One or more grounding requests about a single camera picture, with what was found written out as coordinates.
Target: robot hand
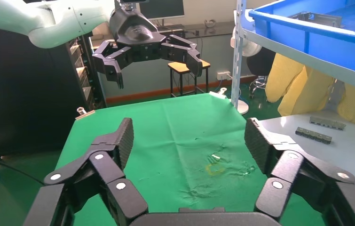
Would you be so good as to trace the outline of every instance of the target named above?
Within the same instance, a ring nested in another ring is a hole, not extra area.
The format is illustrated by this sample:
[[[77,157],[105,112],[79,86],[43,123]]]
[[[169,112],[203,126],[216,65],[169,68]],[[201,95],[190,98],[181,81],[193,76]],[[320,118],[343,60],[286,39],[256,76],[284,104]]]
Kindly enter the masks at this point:
[[[191,41],[158,33],[157,28],[138,10],[121,7],[110,18],[115,44],[104,41],[93,54],[96,70],[123,88],[121,70],[133,62],[165,59],[184,63],[197,77],[202,61],[197,45]]]

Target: desk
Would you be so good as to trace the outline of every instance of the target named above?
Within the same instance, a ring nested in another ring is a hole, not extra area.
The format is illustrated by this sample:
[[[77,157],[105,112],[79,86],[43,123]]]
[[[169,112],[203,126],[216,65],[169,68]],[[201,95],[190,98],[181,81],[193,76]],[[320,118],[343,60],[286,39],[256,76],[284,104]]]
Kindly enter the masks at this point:
[[[96,136],[115,131],[124,117],[134,125],[134,146],[125,168],[150,212],[179,207],[253,211],[267,177],[244,142],[245,119],[228,99],[209,94],[97,110],[75,121],[57,167],[83,155]],[[222,161],[212,165],[209,156]],[[254,166],[254,171],[243,175]],[[115,226],[99,195],[75,214],[75,226]],[[293,194],[284,226],[322,226],[321,214]]]
[[[205,77],[206,78],[206,82],[205,82],[206,92],[204,92],[202,89],[200,89],[197,86],[197,77],[194,76],[194,90],[183,93],[183,75],[190,73],[190,70],[187,68],[187,66],[185,64],[178,63],[178,62],[172,62],[172,63],[167,64],[167,66],[170,68],[170,97],[181,97],[181,96],[184,96],[184,95],[190,94],[190,93],[197,94],[197,90],[199,90],[202,93],[209,92],[209,71],[208,71],[208,68],[211,67],[211,64],[206,61],[203,61],[203,60],[201,60],[201,61],[202,61],[202,70],[205,69],[205,73],[206,73],[205,74],[205,76],[206,76]],[[180,95],[179,96],[176,96],[175,94],[173,94],[173,82],[174,82],[173,72],[177,72],[180,75],[180,78],[179,78]]]
[[[339,121],[346,124],[343,131],[317,126],[309,123],[310,116]],[[319,111],[306,114],[290,115],[281,118],[260,121],[270,132],[290,136],[303,150],[310,155],[330,162],[355,176],[355,125],[346,121],[338,114],[327,111]],[[314,132],[332,137],[329,145],[301,137],[295,134],[297,127],[309,129]]]

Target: chair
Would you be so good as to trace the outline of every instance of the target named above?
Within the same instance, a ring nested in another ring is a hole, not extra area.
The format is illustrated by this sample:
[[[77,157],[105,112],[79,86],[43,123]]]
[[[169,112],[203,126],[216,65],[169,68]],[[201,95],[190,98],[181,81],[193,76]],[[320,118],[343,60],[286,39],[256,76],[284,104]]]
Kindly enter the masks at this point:
[[[249,98],[254,98],[255,90],[257,88],[266,88],[268,74],[271,71],[275,56],[275,52],[262,47],[258,54],[247,57],[246,63],[249,71],[251,74],[258,76],[258,78],[255,79],[249,86]]]

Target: blue crate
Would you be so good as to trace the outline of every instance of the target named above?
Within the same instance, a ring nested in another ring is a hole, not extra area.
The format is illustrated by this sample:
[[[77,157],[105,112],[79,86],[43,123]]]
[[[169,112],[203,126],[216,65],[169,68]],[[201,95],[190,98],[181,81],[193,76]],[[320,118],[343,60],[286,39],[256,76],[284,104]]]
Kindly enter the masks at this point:
[[[300,12],[341,16],[343,28],[287,18]],[[249,16],[257,34],[355,71],[355,0],[282,0]]]

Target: green tablecloth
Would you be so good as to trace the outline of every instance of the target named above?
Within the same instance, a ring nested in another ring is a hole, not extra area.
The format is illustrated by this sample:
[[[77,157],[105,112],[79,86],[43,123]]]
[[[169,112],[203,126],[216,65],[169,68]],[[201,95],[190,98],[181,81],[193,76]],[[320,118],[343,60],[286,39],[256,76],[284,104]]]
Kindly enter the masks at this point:
[[[245,146],[245,119],[228,100],[209,94],[102,109],[75,121],[57,167],[79,158],[96,136],[115,131],[125,117],[134,125],[126,178],[150,212],[178,212],[179,207],[253,211],[267,178]],[[75,226],[115,225],[98,195],[75,216]],[[281,223],[324,225],[295,194]]]

